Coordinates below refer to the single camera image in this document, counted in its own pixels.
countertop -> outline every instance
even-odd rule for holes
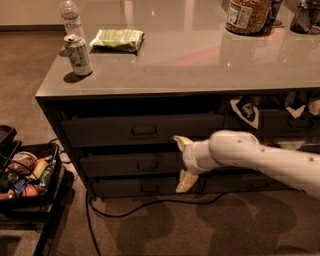
[[[282,25],[255,36],[225,29],[224,0],[88,2],[81,14],[87,42],[99,29],[145,32],[137,55],[89,46],[93,73],[79,78],[57,56],[37,97],[130,96],[319,87],[320,36],[290,31],[292,8],[282,4]]]

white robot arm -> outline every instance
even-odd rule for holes
[[[193,142],[174,136],[183,152],[177,192],[188,191],[198,175],[219,167],[259,171],[320,200],[320,155],[264,146],[251,133],[221,130],[208,140]]]

concrete floor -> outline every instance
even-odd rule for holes
[[[24,145],[56,136],[34,95],[63,44],[63,32],[0,32],[0,124],[15,127]],[[75,175],[50,255],[97,255],[87,217],[86,189]],[[158,199],[205,202],[217,195],[97,200],[123,214]],[[230,193],[210,205],[161,202],[123,218],[89,209],[101,255],[320,255],[320,202],[293,191]],[[0,256],[32,255],[39,233],[1,230]]]

brown jar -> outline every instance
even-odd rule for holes
[[[230,0],[226,29],[236,34],[260,32],[266,22],[272,0]]]

green chip bag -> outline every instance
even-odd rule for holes
[[[137,52],[141,47],[143,36],[144,32],[132,29],[100,29],[90,46],[105,46],[118,51]]]

